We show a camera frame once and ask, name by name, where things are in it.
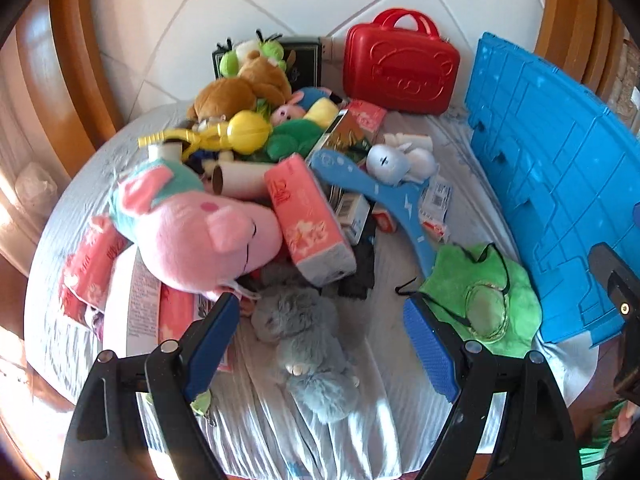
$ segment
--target red suitcase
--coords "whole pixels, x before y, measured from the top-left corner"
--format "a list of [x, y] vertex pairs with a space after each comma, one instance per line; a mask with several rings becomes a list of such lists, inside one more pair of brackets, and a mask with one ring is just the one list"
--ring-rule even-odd
[[[397, 28], [412, 16], [418, 30]], [[460, 53], [416, 10], [388, 9], [351, 27], [344, 49], [344, 91], [389, 110], [441, 114], [451, 101]]]

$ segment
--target bolt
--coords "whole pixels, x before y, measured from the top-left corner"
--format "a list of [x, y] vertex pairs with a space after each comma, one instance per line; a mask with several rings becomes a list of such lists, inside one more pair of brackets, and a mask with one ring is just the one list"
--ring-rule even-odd
[[478, 341], [467, 341], [465, 343], [465, 350], [472, 354], [479, 354], [482, 350], [482, 345]]
[[98, 354], [98, 361], [101, 363], [108, 363], [114, 357], [113, 350], [103, 350]]
[[160, 351], [164, 354], [171, 354], [178, 349], [178, 342], [169, 339], [160, 345]]
[[537, 350], [533, 350], [529, 354], [529, 359], [531, 359], [532, 363], [535, 363], [537, 365], [541, 365], [543, 362], [545, 362], [545, 357]]

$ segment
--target red case handle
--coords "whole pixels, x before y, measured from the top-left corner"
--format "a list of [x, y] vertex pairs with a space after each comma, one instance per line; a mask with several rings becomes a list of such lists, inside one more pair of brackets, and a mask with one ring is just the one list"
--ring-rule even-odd
[[373, 20], [373, 23], [381, 27], [395, 28], [396, 23], [403, 16], [411, 16], [415, 20], [415, 23], [417, 23], [418, 32], [421, 34], [426, 34], [438, 40], [440, 39], [438, 27], [433, 23], [433, 20], [417, 10], [403, 9], [402, 7], [387, 9], [380, 12]]

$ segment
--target hand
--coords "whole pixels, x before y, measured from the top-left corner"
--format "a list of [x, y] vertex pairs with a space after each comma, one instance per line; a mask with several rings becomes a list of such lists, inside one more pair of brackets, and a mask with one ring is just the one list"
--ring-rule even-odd
[[632, 402], [627, 402], [622, 410], [620, 410], [620, 414], [618, 415], [618, 419], [613, 425], [613, 429], [611, 430], [611, 441], [617, 442], [631, 430], [631, 425], [633, 424], [633, 418], [636, 414], [636, 411], [639, 408], [633, 404]]

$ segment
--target wrinkled sheet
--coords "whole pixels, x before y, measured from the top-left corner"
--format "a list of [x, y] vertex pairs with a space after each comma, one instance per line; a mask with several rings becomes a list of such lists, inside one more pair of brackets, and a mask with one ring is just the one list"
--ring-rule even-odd
[[[58, 280], [65, 256], [75, 250], [88, 218], [103, 211], [114, 180], [138, 160], [139, 136], [177, 124], [184, 104], [157, 108], [128, 124], [73, 179], [38, 245], [26, 297], [27, 359], [52, 386], [77, 400], [100, 343], [58, 315]], [[464, 115], [439, 118], [390, 113], [383, 131], [428, 134], [440, 173], [454, 187], [447, 213], [452, 241], [495, 241], [517, 259], [499, 204], [475, 156]], [[234, 337], [233, 374], [212, 382], [215, 426], [198, 423], [223, 469], [256, 480], [273, 478], [396, 478], [420, 468], [446, 421], [450, 404], [431, 387], [402, 325], [403, 298], [394, 287], [419, 270], [401, 232], [376, 236], [376, 287], [366, 301], [337, 298], [340, 339], [356, 362], [360, 403], [355, 413], [324, 426], [274, 383], [268, 370], [273, 348], [257, 341], [247, 320]], [[583, 334], [560, 345], [534, 347], [549, 360], [566, 402], [588, 384], [597, 349]], [[491, 452], [504, 397], [496, 395], [479, 452]], [[140, 401], [149, 445], [163, 450], [152, 406]]]

